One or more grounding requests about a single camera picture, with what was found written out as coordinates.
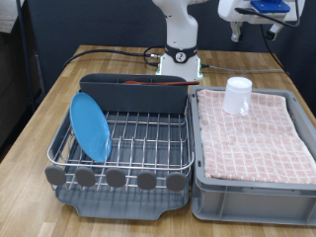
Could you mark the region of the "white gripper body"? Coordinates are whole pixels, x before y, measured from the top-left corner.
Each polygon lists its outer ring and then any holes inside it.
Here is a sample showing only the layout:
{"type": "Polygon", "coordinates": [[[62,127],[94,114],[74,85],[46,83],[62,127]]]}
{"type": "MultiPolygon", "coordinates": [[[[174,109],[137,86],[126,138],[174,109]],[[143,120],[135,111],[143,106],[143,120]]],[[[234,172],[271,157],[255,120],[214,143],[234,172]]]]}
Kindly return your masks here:
{"type": "Polygon", "coordinates": [[[219,16],[227,22],[298,24],[305,0],[220,0],[219,16]]]}

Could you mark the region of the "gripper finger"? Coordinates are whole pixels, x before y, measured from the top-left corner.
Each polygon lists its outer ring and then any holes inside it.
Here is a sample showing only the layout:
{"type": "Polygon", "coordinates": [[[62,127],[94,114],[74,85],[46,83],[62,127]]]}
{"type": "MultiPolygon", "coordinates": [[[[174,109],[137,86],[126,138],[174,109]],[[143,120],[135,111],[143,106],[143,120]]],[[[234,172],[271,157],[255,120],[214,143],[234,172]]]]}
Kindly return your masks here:
{"type": "Polygon", "coordinates": [[[243,26],[242,22],[231,22],[230,27],[232,30],[231,40],[234,42],[239,42],[242,38],[241,28],[243,26]]]}
{"type": "Polygon", "coordinates": [[[281,24],[273,24],[271,28],[266,32],[267,40],[275,40],[277,38],[277,34],[282,30],[283,25],[281,24]]]}

